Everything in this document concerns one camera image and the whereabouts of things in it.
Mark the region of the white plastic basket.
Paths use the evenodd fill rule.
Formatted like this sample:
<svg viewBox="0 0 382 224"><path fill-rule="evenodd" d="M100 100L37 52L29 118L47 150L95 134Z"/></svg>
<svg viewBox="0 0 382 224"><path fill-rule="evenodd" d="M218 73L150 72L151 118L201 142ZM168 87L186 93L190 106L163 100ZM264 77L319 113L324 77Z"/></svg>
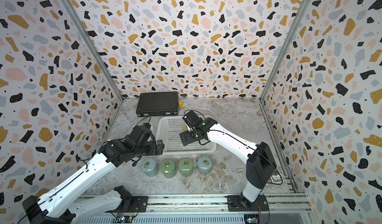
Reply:
<svg viewBox="0 0 382 224"><path fill-rule="evenodd" d="M166 116L159 120L156 139L164 143L163 155L205 154L216 150L216 143L200 145L191 142L188 128L181 116Z"/></svg>

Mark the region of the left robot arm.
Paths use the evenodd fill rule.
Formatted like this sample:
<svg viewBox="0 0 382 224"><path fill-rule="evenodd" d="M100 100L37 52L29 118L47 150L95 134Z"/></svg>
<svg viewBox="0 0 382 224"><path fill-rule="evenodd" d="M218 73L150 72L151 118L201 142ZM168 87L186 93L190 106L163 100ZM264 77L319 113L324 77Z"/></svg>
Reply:
<svg viewBox="0 0 382 224"><path fill-rule="evenodd" d="M134 164L143 156L161 155L162 140L156 140L150 125L136 125L123 138L106 141L77 172L51 191L25 199L22 206L31 224L77 224L101 213L122 213L133 207L133 196L123 186L77 203L77 198L96 181L123 163Z"/></svg>

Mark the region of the blue tea canister back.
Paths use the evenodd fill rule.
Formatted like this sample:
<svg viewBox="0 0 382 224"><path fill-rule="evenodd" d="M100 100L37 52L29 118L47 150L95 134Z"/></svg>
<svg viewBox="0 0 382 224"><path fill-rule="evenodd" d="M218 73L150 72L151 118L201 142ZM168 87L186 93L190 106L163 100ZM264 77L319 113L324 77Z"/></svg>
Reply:
<svg viewBox="0 0 382 224"><path fill-rule="evenodd" d="M156 176L159 172L157 161L152 157L144 159L140 164L140 169L148 177Z"/></svg>

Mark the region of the yellow-green tea canister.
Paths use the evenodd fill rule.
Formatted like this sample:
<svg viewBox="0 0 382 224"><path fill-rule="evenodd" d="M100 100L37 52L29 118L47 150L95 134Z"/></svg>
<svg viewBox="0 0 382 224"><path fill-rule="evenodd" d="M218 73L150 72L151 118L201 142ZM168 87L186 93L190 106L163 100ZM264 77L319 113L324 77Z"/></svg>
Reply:
<svg viewBox="0 0 382 224"><path fill-rule="evenodd" d="M189 130L189 127L187 126L187 124L183 124L182 125L182 132L189 132L190 130Z"/></svg>

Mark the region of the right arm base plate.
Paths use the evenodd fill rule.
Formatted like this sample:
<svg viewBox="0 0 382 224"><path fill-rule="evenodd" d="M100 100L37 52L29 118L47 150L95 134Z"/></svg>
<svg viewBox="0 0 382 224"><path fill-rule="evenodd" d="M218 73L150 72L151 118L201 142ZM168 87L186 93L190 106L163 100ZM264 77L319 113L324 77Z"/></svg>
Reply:
<svg viewBox="0 0 382 224"><path fill-rule="evenodd" d="M227 204L230 212L266 212L269 210L268 201L263 194L260 194L254 202L250 202L242 194L229 195L227 196Z"/></svg>

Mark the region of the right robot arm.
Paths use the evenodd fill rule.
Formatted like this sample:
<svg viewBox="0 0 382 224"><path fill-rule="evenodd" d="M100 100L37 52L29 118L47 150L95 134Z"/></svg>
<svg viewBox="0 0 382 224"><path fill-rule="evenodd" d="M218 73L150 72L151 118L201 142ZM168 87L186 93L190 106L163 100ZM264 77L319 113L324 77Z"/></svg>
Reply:
<svg viewBox="0 0 382 224"><path fill-rule="evenodd" d="M241 205L249 209L277 171L277 165L270 147L262 142L256 144L230 132L216 120L202 119L191 110L182 117L188 130L180 133L183 146L193 142L200 145L203 139L214 142L236 155L246 165L247 184L240 194Z"/></svg>

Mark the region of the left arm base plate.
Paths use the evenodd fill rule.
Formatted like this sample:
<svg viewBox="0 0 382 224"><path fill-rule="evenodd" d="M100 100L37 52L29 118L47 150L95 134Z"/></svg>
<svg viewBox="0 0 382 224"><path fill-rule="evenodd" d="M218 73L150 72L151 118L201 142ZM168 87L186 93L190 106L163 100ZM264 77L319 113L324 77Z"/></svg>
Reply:
<svg viewBox="0 0 382 224"><path fill-rule="evenodd" d="M132 196L122 200L113 213L145 213L148 204L148 196Z"/></svg>

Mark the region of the green tea canister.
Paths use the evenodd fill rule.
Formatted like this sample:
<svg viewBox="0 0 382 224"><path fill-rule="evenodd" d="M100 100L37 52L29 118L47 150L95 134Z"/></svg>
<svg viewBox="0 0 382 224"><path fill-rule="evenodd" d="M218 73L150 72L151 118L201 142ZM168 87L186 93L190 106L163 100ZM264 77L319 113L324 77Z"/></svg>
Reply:
<svg viewBox="0 0 382 224"><path fill-rule="evenodd" d="M178 167L183 177L189 177L194 172L194 162L190 158L182 158L178 163Z"/></svg>
<svg viewBox="0 0 382 224"><path fill-rule="evenodd" d="M161 165L160 170L163 173L164 177L170 179L176 175L176 163L172 159L165 159Z"/></svg>

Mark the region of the blue tea canister front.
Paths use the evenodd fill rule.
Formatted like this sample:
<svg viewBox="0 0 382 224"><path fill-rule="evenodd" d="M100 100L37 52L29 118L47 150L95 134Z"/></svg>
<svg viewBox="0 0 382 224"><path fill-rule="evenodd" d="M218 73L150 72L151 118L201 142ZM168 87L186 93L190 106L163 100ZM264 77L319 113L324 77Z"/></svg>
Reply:
<svg viewBox="0 0 382 224"><path fill-rule="evenodd" d="M208 175L212 169L212 159L208 156L202 156L197 161L198 171L201 175Z"/></svg>

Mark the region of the blue tea canister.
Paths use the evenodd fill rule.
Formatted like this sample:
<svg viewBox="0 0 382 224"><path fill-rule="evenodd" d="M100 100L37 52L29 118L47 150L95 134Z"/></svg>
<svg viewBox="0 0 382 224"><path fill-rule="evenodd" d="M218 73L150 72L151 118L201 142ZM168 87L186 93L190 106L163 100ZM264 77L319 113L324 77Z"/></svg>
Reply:
<svg viewBox="0 0 382 224"><path fill-rule="evenodd" d="M212 159L208 156L202 156L197 161L198 171L201 175L208 175L212 169Z"/></svg>
<svg viewBox="0 0 382 224"><path fill-rule="evenodd" d="M148 177L156 176L159 172L157 161L152 157L144 159L140 164L140 169Z"/></svg>

